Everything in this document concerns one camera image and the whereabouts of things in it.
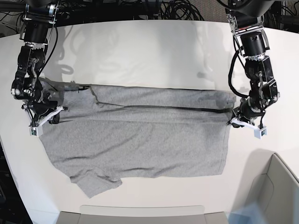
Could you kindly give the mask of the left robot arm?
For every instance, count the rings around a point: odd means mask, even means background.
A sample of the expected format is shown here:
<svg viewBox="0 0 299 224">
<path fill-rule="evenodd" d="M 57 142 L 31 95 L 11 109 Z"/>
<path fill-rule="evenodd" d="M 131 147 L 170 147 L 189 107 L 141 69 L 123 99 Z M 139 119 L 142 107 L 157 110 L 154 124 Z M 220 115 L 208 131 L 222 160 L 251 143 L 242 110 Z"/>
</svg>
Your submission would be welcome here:
<svg viewBox="0 0 299 224">
<path fill-rule="evenodd" d="M 270 49 L 264 30 L 264 14 L 273 5 L 272 0 L 229 0 L 218 2 L 225 8 L 233 35 L 235 54 L 229 73 L 228 85 L 231 91 L 241 98 L 240 105 L 233 110 L 228 122 L 233 127 L 254 125 L 256 118 L 263 118 L 266 109 L 276 103 L 280 97 L 277 82 L 273 75 Z M 250 82 L 250 91 L 242 94 L 232 84 L 232 74 L 237 59 L 245 59 L 243 66 Z"/>
</svg>

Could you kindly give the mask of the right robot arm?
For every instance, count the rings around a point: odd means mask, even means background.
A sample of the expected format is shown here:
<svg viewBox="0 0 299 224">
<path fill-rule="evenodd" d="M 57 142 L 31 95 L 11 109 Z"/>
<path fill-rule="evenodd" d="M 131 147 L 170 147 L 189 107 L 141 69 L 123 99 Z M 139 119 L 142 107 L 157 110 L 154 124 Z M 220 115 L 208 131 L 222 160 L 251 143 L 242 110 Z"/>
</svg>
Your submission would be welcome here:
<svg viewBox="0 0 299 224">
<path fill-rule="evenodd" d="M 24 42 L 17 59 L 17 71 L 11 86 L 11 94 L 24 102 L 31 126 L 57 109 L 58 103 L 43 95 L 39 76 L 48 59 L 48 44 L 53 30 L 56 30 L 56 14 L 60 1 L 30 0 L 25 7 L 24 24 L 20 39 Z"/>
</svg>

